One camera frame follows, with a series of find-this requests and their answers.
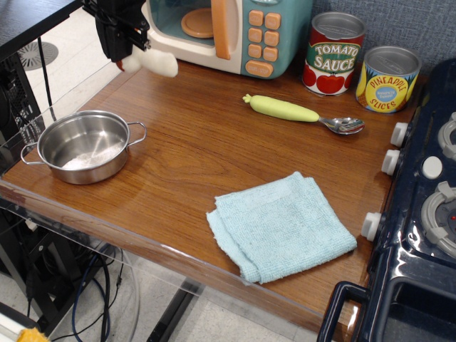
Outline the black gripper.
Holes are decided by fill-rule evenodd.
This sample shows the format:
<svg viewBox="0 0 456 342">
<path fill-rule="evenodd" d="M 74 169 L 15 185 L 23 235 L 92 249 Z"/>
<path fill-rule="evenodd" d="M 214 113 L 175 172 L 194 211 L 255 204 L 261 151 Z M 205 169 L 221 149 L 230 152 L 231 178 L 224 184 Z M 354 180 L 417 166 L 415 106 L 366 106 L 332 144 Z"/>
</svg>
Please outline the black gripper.
<svg viewBox="0 0 456 342">
<path fill-rule="evenodd" d="M 150 28 L 142 7 L 145 1 L 94 1 L 95 27 L 107 58 L 118 62 L 131 55 L 133 45 L 150 48 Z"/>
</svg>

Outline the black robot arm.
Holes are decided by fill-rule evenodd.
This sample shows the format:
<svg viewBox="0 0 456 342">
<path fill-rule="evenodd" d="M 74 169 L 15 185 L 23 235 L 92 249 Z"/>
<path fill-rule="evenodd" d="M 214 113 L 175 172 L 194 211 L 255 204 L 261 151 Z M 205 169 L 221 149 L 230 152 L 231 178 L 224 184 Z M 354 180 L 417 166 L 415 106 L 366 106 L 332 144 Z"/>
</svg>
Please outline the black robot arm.
<svg viewBox="0 0 456 342">
<path fill-rule="evenodd" d="M 104 54 L 112 62 L 130 56 L 134 47 L 146 51 L 150 25 L 142 12 L 145 0 L 83 1 L 83 9 L 95 18 Z"/>
</svg>

